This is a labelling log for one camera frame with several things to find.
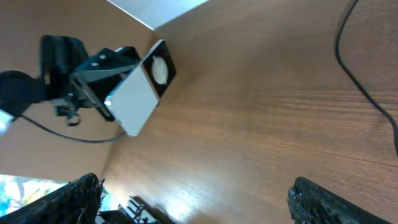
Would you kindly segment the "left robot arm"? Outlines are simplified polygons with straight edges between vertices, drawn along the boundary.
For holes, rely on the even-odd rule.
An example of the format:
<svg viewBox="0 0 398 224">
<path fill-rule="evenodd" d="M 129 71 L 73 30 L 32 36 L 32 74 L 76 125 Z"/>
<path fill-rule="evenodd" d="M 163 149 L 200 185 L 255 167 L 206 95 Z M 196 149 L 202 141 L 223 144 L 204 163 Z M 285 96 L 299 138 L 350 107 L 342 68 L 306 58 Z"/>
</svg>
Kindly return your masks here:
<svg viewBox="0 0 398 224">
<path fill-rule="evenodd" d="M 16 70 L 1 72 L 1 133 L 30 105 L 44 101 L 51 102 L 67 126 L 80 124 L 81 108 L 94 108 L 106 121 L 114 121 L 104 101 L 139 61 L 134 47 L 104 48 L 90 56 L 79 39 L 42 36 L 37 78 Z"/>
</svg>

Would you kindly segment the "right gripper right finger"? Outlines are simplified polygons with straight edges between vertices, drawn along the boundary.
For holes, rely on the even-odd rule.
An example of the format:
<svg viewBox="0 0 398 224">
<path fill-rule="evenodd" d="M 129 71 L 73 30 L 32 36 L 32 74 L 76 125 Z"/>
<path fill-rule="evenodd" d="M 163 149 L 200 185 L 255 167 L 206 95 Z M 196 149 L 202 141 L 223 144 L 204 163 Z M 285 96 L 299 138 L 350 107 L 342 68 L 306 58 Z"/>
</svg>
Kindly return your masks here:
<svg viewBox="0 0 398 224">
<path fill-rule="evenodd" d="M 304 177 L 296 178 L 287 203 L 291 219 L 298 224 L 388 223 Z"/>
</svg>

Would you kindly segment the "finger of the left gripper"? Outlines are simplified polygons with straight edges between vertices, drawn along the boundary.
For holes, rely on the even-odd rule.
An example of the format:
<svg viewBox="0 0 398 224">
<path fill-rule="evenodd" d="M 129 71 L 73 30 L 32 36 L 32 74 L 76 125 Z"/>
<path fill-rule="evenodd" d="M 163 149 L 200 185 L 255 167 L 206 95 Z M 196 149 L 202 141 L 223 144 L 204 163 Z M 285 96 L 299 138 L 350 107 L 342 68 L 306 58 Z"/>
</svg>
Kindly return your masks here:
<svg viewBox="0 0 398 224">
<path fill-rule="evenodd" d="M 72 75 L 72 87 L 78 93 L 78 99 L 82 100 L 80 106 L 83 108 L 95 108 L 106 121 L 114 121 L 114 116 L 105 105 L 107 96 L 122 81 L 119 74 L 87 81 L 82 75 Z"/>
<path fill-rule="evenodd" d="M 104 78 L 128 72 L 141 61 L 134 47 L 120 47 L 116 50 L 102 49 L 79 65 L 73 72 L 74 77 L 84 82 L 95 82 Z"/>
</svg>

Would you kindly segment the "black smartphone with white circles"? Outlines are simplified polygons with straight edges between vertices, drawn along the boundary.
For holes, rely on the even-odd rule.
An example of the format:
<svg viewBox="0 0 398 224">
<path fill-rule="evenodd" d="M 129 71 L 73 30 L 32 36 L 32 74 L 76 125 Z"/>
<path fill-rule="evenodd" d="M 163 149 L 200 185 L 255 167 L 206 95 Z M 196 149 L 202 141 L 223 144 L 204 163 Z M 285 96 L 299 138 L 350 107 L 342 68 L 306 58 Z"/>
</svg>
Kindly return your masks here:
<svg viewBox="0 0 398 224">
<path fill-rule="evenodd" d="M 166 41 L 160 39 L 105 98 L 105 106 L 128 136 L 139 134 L 176 74 Z"/>
</svg>

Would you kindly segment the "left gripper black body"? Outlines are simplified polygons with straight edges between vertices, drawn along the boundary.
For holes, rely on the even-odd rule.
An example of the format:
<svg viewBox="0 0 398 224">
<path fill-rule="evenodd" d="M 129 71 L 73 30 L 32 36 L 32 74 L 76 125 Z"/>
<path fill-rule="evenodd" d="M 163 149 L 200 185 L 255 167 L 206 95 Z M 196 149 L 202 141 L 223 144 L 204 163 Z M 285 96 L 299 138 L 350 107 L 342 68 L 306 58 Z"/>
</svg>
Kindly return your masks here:
<svg viewBox="0 0 398 224">
<path fill-rule="evenodd" d="M 71 74 L 88 59 L 83 42 L 74 37 L 43 35 L 40 40 L 40 77 L 45 95 L 56 116 L 65 117 L 67 126 L 78 126 L 82 101 L 70 82 Z"/>
</svg>

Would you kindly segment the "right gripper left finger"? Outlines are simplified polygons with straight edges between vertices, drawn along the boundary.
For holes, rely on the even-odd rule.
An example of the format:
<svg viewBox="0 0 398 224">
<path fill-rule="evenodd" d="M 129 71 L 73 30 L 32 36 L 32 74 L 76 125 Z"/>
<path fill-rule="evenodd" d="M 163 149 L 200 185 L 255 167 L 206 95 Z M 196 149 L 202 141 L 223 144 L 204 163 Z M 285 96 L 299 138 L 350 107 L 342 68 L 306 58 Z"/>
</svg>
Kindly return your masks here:
<svg viewBox="0 0 398 224">
<path fill-rule="evenodd" d="M 103 182 L 94 173 L 85 174 L 1 217 L 1 224 L 94 223 L 101 206 Z"/>
</svg>

